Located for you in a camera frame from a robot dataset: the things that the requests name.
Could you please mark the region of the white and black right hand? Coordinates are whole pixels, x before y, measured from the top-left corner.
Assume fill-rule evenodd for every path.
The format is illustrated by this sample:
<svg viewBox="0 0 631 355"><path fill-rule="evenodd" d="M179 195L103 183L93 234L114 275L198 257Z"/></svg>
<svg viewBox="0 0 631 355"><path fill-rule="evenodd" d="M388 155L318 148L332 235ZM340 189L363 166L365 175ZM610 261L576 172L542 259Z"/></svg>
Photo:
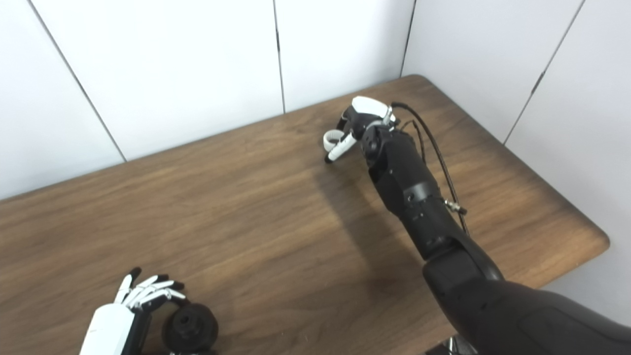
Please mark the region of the white and black right hand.
<svg viewBox="0 0 631 355"><path fill-rule="evenodd" d="M356 143L361 144L363 153L374 150L369 135L378 129L393 130L396 125L397 119L391 106L361 95L354 97L341 114L336 128L323 136L325 163L333 163Z"/></svg>

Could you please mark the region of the white and black left hand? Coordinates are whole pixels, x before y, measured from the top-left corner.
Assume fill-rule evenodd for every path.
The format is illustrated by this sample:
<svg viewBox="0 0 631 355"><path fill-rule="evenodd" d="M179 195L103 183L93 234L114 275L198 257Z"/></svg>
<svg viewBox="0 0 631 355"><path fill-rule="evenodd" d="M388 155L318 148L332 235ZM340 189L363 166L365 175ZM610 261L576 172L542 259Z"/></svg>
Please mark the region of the white and black left hand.
<svg viewBox="0 0 631 355"><path fill-rule="evenodd" d="M187 305L184 283L157 274L138 282L142 269L133 268L122 279L112 302L94 312L79 353L81 355L140 355L152 314L166 303Z"/></svg>

